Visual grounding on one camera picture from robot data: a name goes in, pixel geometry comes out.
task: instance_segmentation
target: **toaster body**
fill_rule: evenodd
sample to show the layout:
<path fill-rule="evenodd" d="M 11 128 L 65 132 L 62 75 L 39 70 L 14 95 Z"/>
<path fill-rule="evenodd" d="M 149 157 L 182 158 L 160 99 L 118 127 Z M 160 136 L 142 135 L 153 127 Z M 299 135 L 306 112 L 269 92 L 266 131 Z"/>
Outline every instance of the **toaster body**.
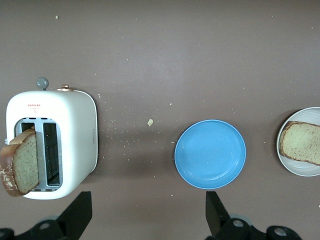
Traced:
<path fill-rule="evenodd" d="M 24 197 L 62 198 L 97 165 L 95 102 L 79 90 L 19 93 L 7 105 L 7 142 L 32 127 L 36 133 L 39 185 Z"/>

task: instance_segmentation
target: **gray knob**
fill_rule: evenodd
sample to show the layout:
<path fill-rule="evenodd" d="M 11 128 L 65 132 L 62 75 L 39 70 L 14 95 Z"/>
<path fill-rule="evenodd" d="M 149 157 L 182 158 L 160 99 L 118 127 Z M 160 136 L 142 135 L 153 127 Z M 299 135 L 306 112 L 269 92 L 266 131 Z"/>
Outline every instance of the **gray knob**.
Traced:
<path fill-rule="evenodd" d="M 36 80 L 36 86 L 40 89 L 40 90 L 47 90 L 47 87 L 49 86 L 49 81 L 48 79 L 46 79 L 45 77 L 41 76 L 38 77 L 38 79 Z"/>

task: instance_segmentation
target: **bread crust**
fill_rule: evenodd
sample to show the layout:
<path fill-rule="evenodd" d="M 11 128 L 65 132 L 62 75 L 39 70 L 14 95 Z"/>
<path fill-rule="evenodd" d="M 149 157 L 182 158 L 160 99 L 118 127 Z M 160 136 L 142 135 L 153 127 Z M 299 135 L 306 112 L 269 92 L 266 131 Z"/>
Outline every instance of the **bread crust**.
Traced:
<path fill-rule="evenodd" d="M 295 160 L 295 161 L 299 161 L 299 162 L 307 162 L 307 163 L 311 163 L 311 164 L 314 164 L 314 165 L 317 165 L 317 166 L 320 166 L 320 164 L 316 164 L 314 162 L 310 162 L 308 160 L 299 160 L 299 159 L 295 159 L 289 155 L 287 155 L 283 148 L 283 139 L 285 138 L 286 134 L 287 134 L 287 131 L 290 129 L 290 127 L 292 125 L 302 125 L 302 124 L 307 124 L 307 125 L 312 125 L 312 126 L 315 126 L 315 127 L 318 127 L 320 128 L 319 125 L 316 125 L 316 124 L 313 124 L 313 123 L 308 123 L 308 122 L 304 122 L 304 121 L 288 121 L 287 124 L 285 125 L 285 127 L 283 128 L 282 130 L 282 133 L 281 133 L 281 136 L 280 136 L 280 141 L 279 141 L 279 152 L 282 156 L 288 158 L 288 159 L 291 159 L 291 160 Z"/>
<path fill-rule="evenodd" d="M 14 170 L 14 156 L 19 147 L 26 139 L 35 134 L 34 129 L 28 129 L 24 131 L 22 134 L 15 137 L 9 145 L 5 145 L 0 152 L 0 177 L 4 189 L 6 192 L 12 197 L 20 197 L 26 195 L 28 192 L 21 192 L 17 186 L 15 180 L 15 170 Z"/>

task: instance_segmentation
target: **white plate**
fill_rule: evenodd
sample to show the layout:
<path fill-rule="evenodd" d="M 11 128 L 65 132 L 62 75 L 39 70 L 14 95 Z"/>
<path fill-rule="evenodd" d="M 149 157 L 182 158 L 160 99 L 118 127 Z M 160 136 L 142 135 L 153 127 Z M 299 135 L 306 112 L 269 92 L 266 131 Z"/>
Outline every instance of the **white plate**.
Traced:
<path fill-rule="evenodd" d="M 286 169 L 288 169 L 290 172 L 296 175 L 304 177 L 320 175 L 320 166 L 304 161 L 295 161 L 280 154 L 280 136 L 284 127 L 289 121 L 298 121 L 320 125 L 320 107 L 305 108 L 293 114 L 284 122 L 276 139 L 276 151 L 278 153 L 281 163 L 285 166 Z"/>

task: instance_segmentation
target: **bread slice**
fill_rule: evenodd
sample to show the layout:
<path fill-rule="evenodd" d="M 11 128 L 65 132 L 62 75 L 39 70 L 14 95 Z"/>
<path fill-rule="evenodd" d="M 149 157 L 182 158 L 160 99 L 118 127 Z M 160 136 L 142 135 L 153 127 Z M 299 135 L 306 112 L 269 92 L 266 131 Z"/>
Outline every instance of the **bread slice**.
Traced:
<path fill-rule="evenodd" d="M 289 159 L 320 166 L 320 126 L 289 121 L 280 136 L 279 152 Z"/>
<path fill-rule="evenodd" d="M 39 185 L 34 128 L 22 132 L 2 148 L 0 177 L 5 190 L 13 197 L 23 196 Z"/>

